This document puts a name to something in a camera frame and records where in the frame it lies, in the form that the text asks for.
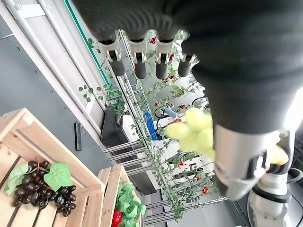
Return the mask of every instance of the artificial plant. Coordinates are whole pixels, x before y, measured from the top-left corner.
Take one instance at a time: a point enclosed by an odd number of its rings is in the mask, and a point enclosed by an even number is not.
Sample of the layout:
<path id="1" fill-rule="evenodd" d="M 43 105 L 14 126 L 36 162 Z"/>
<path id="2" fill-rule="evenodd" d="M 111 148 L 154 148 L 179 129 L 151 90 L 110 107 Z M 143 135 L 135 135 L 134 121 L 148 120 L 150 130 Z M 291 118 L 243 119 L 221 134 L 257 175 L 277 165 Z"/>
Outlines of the artificial plant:
<path id="1" fill-rule="evenodd" d="M 131 182 L 120 182 L 115 208 L 123 213 L 119 227 L 139 227 L 139 218 L 146 212 L 146 206 L 136 197 Z"/>

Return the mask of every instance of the grape leaf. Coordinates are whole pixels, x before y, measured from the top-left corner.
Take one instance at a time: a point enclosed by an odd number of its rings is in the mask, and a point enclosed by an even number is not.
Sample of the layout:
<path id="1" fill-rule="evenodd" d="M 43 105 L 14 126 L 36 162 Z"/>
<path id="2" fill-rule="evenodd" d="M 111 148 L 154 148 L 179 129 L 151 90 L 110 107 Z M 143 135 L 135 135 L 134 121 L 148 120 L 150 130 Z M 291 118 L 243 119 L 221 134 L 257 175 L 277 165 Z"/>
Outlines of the grape leaf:
<path id="1" fill-rule="evenodd" d="M 23 174 L 28 171 L 28 164 L 20 164 L 15 167 L 9 174 L 9 181 L 5 186 L 5 192 L 7 195 L 11 195 L 16 186 L 22 184 Z"/>
<path id="2" fill-rule="evenodd" d="M 43 179 L 55 192 L 61 186 L 72 185 L 71 173 L 67 164 L 54 163 L 49 170 L 49 173 L 45 174 Z"/>

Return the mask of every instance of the green cable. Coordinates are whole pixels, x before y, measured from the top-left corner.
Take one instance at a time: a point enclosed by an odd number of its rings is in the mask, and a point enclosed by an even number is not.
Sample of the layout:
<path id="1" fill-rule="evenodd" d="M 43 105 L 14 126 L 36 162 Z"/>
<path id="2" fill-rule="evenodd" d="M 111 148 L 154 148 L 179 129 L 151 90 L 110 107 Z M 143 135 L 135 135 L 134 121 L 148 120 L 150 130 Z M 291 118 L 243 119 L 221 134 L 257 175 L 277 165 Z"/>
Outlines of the green cable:
<path id="1" fill-rule="evenodd" d="M 72 8 L 71 8 L 70 3 L 68 2 L 68 0 L 64 0 L 64 2 L 65 2 L 65 5 L 66 5 L 66 7 L 68 8 L 68 10 L 69 10 L 69 12 L 70 12 L 70 14 L 71 14 L 71 16 L 72 16 L 74 22 L 75 22 L 75 24 L 76 24 L 76 26 L 77 26 L 77 28 L 78 28 L 80 34 L 81 34 L 81 36 L 82 36 L 84 42 L 86 43 L 86 46 L 87 46 L 87 48 L 88 48 L 88 50 L 89 50 L 91 56 L 93 57 L 93 59 L 94 59 L 94 61 L 95 61 L 95 64 L 97 65 L 99 71 L 101 72 L 102 77 L 103 77 L 103 79 L 104 79 L 104 81 L 105 81 L 107 87 L 109 88 L 109 84 L 110 84 L 110 83 L 109 83 L 108 79 L 106 78 L 106 76 L 105 76 L 105 74 L 104 74 L 104 72 L 103 72 L 103 70 L 102 70 L 102 68 L 101 68 L 101 65 L 99 64 L 99 62 L 98 62 L 98 60 L 97 60 L 97 58 L 96 58 L 96 56 L 95 56 L 95 54 L 94 54 L 92 48 L 90 47 L 90 44 L 89 44 L 88 40 L 86 39 L 86 36 L 85 36 L 85 34 L 84 34 L 84 32 L 83 32 L 83 30 L 82 30 L 80 24 L 79 24 L 79 22 L 78 22 L 78 20 L 77 20 L 77 18 L 76 18 L 76 16 L 75 16 L 75 14 L 74 14 L 74 12 L 72 11 Z"/>

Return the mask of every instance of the blue container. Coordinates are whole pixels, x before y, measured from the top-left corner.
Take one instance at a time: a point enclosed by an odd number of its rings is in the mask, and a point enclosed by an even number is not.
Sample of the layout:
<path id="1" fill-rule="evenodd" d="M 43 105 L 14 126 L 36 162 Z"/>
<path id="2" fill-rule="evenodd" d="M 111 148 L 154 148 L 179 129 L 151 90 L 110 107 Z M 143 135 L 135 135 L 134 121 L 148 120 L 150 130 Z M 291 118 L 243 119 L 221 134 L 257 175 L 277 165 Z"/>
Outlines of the blue container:
<path id="1" fill-rule="evenodd" d="M 152 116 L 150 115 L 149 112 L 145 112 L 144 114 L 145 114 L 145 117 L 146 117 L 146 125 L 147 125 L 147 128 L 148 128 L 148 131 L 151 134 L 152 140 L 158 140 L 157 135 L 156 135 L 156 131 L 155 131 L 155 127 L 153 126 Z"/>

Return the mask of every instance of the red berry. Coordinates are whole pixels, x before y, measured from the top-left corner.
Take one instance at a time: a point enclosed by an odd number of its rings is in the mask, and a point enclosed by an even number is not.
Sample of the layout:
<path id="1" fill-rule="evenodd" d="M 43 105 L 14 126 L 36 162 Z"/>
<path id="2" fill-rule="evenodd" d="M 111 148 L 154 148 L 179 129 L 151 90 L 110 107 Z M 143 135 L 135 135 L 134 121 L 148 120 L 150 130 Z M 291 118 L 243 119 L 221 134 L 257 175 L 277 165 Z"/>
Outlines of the red berry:
<path id="1" fill-rule="evenodd" d="M 174 58 L 174 54 L 172 53 L 172 54 L 170 55 L 170 57 L 169 57 L 169 61 L 172 61 L 173 58 Z"/>

